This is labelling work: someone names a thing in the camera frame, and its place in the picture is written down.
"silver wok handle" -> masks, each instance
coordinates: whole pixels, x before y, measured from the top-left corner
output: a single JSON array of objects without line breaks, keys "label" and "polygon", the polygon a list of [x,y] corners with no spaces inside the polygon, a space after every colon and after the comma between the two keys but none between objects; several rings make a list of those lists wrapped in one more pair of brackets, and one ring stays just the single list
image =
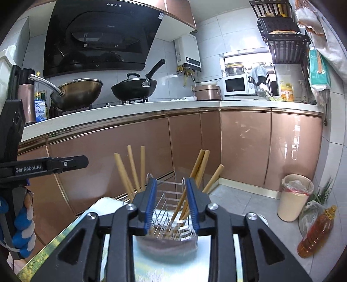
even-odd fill
[{"label": "silver wok handle", "polygon": [[57,92],[59,96],[63,96],[65,94],[65,91],[61,90],[60,88],[56,87],[53,83],[49,82],[48,80],[45,80],[42,77],[39,77],[37,75],[31,74],[28,78],[29,80],[33,80],[39,83],[42,83],[52,89],[53,91]]}]

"brand logo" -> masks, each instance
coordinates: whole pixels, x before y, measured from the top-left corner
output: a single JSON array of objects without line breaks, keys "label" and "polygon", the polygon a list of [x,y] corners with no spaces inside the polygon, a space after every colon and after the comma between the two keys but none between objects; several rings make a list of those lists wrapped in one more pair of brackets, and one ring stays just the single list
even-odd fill
[{"label": "brand logo", "polygon": [[42,164],[37,165],[21,165],[15,167],[16,174],[32,173],[42,171]]}]

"white countertop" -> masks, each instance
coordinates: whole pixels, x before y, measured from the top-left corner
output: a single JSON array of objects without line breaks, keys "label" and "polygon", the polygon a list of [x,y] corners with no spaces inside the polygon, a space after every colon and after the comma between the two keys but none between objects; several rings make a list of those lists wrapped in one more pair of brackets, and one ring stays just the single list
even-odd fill
[{"label": "white countertop", "polygon": [[58,132],[63,129],[74,128],[76,126],[121,116],[137,115],[156,111],[215,107],[262,107],[303,110],[317,113],[323,112],[323,108],[315,105],[277,101],[163,101],[137,103],[81,111],[78,113],[48,119],[44,122],[27,126],[23,131],[22,142],[36,138],[38,136]]}]

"wok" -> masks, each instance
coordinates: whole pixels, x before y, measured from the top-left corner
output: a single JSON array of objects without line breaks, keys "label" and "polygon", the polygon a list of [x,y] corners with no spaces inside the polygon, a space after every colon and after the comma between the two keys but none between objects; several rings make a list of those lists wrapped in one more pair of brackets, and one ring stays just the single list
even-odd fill
[{"label": "wok", "polygon": [[63,111],[89,107],[99,97],[102,87],[102,82],[93,78],[75,79],[59,87],[34,74],[30,75],[29,79],[52,89],[51,99]]},{"label": "wok", "polygon": [[146,74],[146,78],[140,77],[137,73],[128,73],[128,79],[111,87],[113,94],[121,101],[134,101],[148,98],[153,94],[157,85],[157,81],[151,78],[164,64],[165,60],[161,59],[150,72]]}]

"teal bag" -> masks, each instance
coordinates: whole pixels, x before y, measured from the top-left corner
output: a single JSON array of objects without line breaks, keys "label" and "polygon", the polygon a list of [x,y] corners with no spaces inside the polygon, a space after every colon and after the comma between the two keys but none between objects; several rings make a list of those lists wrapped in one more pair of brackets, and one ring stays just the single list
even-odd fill
[{"label": "teal bag", "polygon": [[327,61],[313,46],[310,46],[310,84],[331,88]]}]

